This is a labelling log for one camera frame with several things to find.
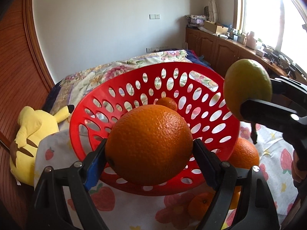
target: wooden door frame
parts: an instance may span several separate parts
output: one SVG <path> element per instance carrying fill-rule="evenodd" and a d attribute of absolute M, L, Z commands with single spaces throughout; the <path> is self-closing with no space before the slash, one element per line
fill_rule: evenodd
<path fill-rule="evenodd" d="M 49 73 L 48 67 L 45 63 L 42 51 L 38 43 L 34 25 L 32 0 L 23 0 L 22 9 L 26 37 L 33 61 L 45 87 L 47 88 L 48 92 L 50 92 L 55 84 Z"/>

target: pikachu plush toy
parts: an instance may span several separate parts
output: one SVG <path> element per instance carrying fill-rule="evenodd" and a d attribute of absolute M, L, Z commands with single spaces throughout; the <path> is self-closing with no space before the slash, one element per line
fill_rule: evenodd
<path fill-rule="evenodd" d="M 21 110 L 17 121 L 20 129 L 10 145 L 10 169 L 16 179 L 33 186 L 35 157 L 40 141 L 58 132 L 58 123 L 68 118 L 74 109 L 73 105 L 65 106 L 54 116 L 29 106 Z"/>

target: red plastic basket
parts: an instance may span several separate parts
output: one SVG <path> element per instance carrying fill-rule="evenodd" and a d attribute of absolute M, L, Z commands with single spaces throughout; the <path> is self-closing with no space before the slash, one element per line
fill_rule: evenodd
<path fill-rule="evenodd" d="M 202 85 L 191 76 L 191 71 L 210 78 L 218 88 L 212 91 Z M 87 128 L 91 148 L 95 150 L 127 109 L 154 104 L 158 98 L 166 96 L 178 103 L 178 113 L 190 126 L 193 138 L 201 138 L 210 151 L 214 151 L 221 161 L 226 161 L 237 141 L 240 122 L 225 105 L 223 83 L 223 78 L 214 71 L 184 62 L 161 63 L 124 73 L 98 86 L 78 104 L 70 121 L 73 149 L 77 157 L 84 160 L 86 153 L 81 144 L 80 125 Z M 131 184 L 108 165 L 100 179 L 122 191 L 147 196 L 184 192 L 205 181 L 193 157 L 179 175 L 157 186 Z"/>

